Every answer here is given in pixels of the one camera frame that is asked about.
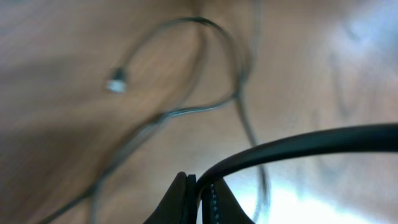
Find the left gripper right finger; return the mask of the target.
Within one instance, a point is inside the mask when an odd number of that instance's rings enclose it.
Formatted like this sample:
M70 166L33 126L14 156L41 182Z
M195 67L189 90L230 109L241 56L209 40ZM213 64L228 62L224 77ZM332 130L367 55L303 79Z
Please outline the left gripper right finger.
M203 224L254 224L224 179L206 187L201 200Z

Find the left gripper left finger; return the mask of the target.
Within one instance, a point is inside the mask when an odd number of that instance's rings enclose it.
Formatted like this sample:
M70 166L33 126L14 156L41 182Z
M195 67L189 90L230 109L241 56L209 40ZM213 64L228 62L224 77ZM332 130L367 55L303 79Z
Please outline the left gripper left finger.
M144 224L196 224L196 175L179 172Z

